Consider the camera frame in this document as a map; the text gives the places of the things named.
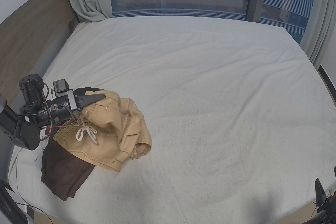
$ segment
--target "white drawstring bow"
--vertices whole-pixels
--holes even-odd
[[[78,130],[77,134],[76,134],[77,141],[82,141],[82,138],[83,138],[83,135],[84,135],[84,131],[86,131],[89,134],[89,136],[92,139],[92,141],[95,142],[96,144],[98,144],[96,136],[95,136],[95,134],[97,133],[97,131],[92,126],[85,126],[84,120],[82,118],[80,118],[80,119],[82,121],[83,127],[81,127]]]

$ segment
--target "dark brown garment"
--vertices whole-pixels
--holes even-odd
[[[95,166],[77,158],[59,145],[53,139],[57,131],[58,128],[52,128],[43,151],[41,181],[54,195],[65,201],[67,197],[75,196]]]

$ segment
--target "mattress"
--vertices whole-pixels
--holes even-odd
[[[68,223],[269,223],[335,183],[336,109],[284,28],[198,17],[82,22],[44,81],[132,98],[152,150],[95,167],[74,198],[40,181],[44,143],[15,148],[9,182]]]

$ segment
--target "wooden headboard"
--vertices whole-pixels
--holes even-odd
[[[19,80],[75,16],[69,0],[29,0],[0,24],[0,92],[9,106]]]

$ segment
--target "clothing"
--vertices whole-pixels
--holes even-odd
[[[85,95],[104,93],[105,99],[85,107],[78,119],[79,125],[66,127],[54,136],[71,154],[101,168],[119,172],[121,164],[130,157],[138,159],[151,150],[152,138],[143,114],[133,100],[120,99],[111,91],[88,91]],[[78,131],[92,127],[92,136],[85,133],[78,138]]]
[[[58,130],[59,128],[52,128],[43,151],[41,181],[54,195],[65,201],[67,197],[74,198],[95,166],[77,158],[53,140]]]

